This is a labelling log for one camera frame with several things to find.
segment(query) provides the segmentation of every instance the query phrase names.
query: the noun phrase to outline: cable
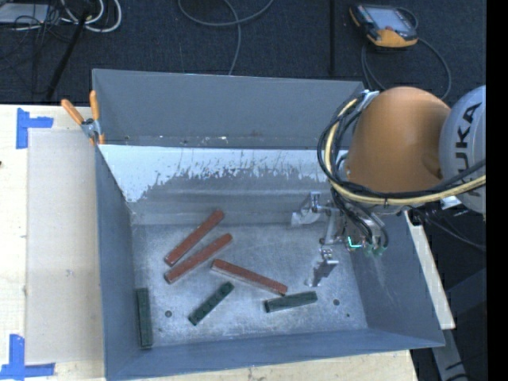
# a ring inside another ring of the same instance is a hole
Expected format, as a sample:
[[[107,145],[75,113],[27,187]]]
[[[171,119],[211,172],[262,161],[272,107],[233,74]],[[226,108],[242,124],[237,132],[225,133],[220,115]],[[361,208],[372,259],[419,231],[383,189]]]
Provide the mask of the cable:
[[[409,13],[411,15],[411,17],[414,19],[415,24],[413,25],[413,28],[416,29],[418,27],[418,19],[411,11],[409,11],[408,9],[405,9],[404,7],[398,7],[398,10],[406,11],[407,13]],[[443,58],[443,56],[429,42],[427,42],[426,40],[423,40],[420,37],[418,38],[418,40],[420,42],[422,42],[427,48],[429,48],[437,56],[439,61],[443,64],[444,69],[446,70],[448,85],[446,87],[446,91],[439,97],[441,100],[445,100],[445,98],[450,93],[450,90],[452,89],[452,73],[450,71],[450,68],[449,68],[448,64],[446,63],[445,58]],[[374,73],[372,72],[372,69],[367,64],[367,46],[368,45],[369,45],[368,42],[365,43],[364,46],[362,47],[362,51],[361,51],[362,71],[364,73],[364,77],[367,82],[368,88],[370,90],[375,89],[369,80],[369,77],[370,77],[371,79],[374,80],[374,82],[376,83],[376,85],[379,87],[380,90],[386,90],[386,87],[375,77]]]
[[[122,18],[122,12],[121,12],[121,6],[120,2],[118,0],[113,0],[115,8],[117,10],[117,20],[116,22],[109,28],[101,29],[92,27],[90,24],[97,22],[102,18],[102,15],[104,14],[104,1],[98,0],[100,5],[99,13],[96,17],[91,18],[90,20],[85,21],[85,29],[92,31],[94,33],[111,33],[112,31],[116,30],[120,24],[121,24],[121,18]],[[65,0],[60,0],[60,3],[63,6],[63,9],[67,13],[67,15],[71,18],[70,20],[68,18],[62,18],[62,21],[72,22],[73,24],[77,25],[79,23],[79,19],[71,12],[71,10],[68,8],[67,3]]]
[[[194,22],[196,22],[198,24],[208,25],[208,26],[211,26],[211,27],[228,27],[228,26],[231,26],[231,25],[236,25],[237,26],[237,32],[238,32],[237,48],[235,50],[235,56],[233,58],[233,63],[231,64],[231,68],[229,69],[229,72],[228,72],[228,75],[231,75],[233,73],[233,69],[235,68],[235,65],[237,63],[238,54],[240,52],[240,46],[241,46],[241,24],[244,24],[247,21],[251,21],[251,20],[253,20],[256,17],[259,17],[262,13],[264,13],[266,10],[268,10],[268,8],[271,6],[271,4],[274,2],[274,0],[270,0],[268,2],[268,4],[263,9],[258,11],[257,13],[254,13],[253,15],[250,15],[248,17],[241,18],[241,19],[238,18],[238,14],[237,14],[236,10],[231,5],[231,3],[228,2],[228,0],[222,0],[222,1],[229,7],[231,12],[233,13],[233,16],[235,17],[235,21],[227,21],[227,22],[202,21],[202,20],[197,19],[196,17],[192,17],[187,11],[185,11],[185,9],[182,6],[182,0],[178,0],[178,6],[179,6],[180,10],[182,11],[183,15],[185,15],[187,18],[189,18],[190,20],[192,20],[192,21],[194,21]]]
[[[450,235],[450,236],[456,238],[457,240],[460,240],[466,244],[471,245],[472,247],[480,250],[481,252],[487,252],[487,247],[484,244],[478,244],[478,243],[475,243],[474,241],[471,241],[471,240],[465,238],[464,236],[460,235],[454,228],[445,227],[441,223],[439,223],[436,220],[434,220],[433,218],[431,218],[428,214],[422,212],[421,210],[419,210],[415,207],[411,207],[411,209],[412,209],[412,211],[416,212],[419,216],[421,216],[424,219],[424,221],[427,221],[431,225],[435,225],[437,228],[443,230],[448,235]]]

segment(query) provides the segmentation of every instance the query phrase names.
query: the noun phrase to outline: electronic device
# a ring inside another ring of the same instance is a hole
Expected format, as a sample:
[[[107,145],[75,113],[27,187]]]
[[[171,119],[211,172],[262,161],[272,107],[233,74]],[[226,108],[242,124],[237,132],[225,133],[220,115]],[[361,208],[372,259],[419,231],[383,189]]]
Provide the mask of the electronic device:
[[[349,7],[353,22],[376,47],[408,48],[418,41],[416,29],[400,9],[355,4]]]

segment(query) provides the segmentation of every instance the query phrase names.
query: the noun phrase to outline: gray metal bin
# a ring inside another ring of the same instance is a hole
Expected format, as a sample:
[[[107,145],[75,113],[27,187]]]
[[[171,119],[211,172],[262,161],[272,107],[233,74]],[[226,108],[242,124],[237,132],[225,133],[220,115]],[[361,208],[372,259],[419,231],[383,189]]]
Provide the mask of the gray metal bin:
[[[338,250],[321,286],[305,284],[325,219],[294,227],[311,191],[329,195],[316,145],[359,82],[95,69],[106,143],[96,147],[107,379],[288,363],[444,344],[405,217],[385,223],[379,258]],[[175,283],[164,257],[213,210],[217,255],[317,302],[267,313],[275,296],[200,265]],[[222,283],[233,292],[188,316]],[[148,290],[151,348],[140,346],[136,289]]]

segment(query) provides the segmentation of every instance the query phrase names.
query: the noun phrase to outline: dark green bar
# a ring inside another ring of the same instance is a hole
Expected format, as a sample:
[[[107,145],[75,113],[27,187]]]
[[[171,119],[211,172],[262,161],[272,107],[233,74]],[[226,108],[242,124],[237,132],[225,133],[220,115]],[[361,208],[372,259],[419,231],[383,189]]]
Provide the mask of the dark green bar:
[[[141,348],[151,348],[153,344],[153,334],[148,288],[136,289],[136,298]]]
[[[291,309],[298,306],[309,305],[318,300],[314,291],[302,292],[300,294],[286,295],[281,298],[268,299],[264,301],[264,307],[268,313],[277,310]]]
[[[191,316],[189,316],[190,323],[196,326],[207,314],[209,314],[215,308],[215,306],[221,303],[222,300],[228,296],[233,289],[234,286],[232,283],[223,283],[212,296],[205,300],[204,303],[201,304],[200,307],[197,308]]]

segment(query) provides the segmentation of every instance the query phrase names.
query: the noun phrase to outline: black rod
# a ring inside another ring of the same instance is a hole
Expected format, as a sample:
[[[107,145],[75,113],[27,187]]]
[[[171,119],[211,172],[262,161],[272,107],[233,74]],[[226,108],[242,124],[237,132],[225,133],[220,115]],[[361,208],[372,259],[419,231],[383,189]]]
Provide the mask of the black rod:
[[[83,8],[83,12],[81,13],[81,18],[79,19],[78,26],[76,27],[74,34],[72,34],[71,42],[67,46],[67,50],[63,54],[63,57],[60,60],[60,63],[58,64],[58,67],[56,67],[55,73],[53,73],[51,82],[49,83],[48,93],[46,94],[47,102],[51,100],[53,93],[55,93],[56,86],[58,85],[58,82],[60,81],[60,78],[64,73],[65,66],[67,65],[67,62],[71,57],[72,51],[74,51],[74,47],[78,42],[81,32],[85,28],[85,22],[87,21],[87,18],[90,15],[90,12],[92,11],[92,7],[94,7],[95,2],[96,0],[85,0],[85,6]]]

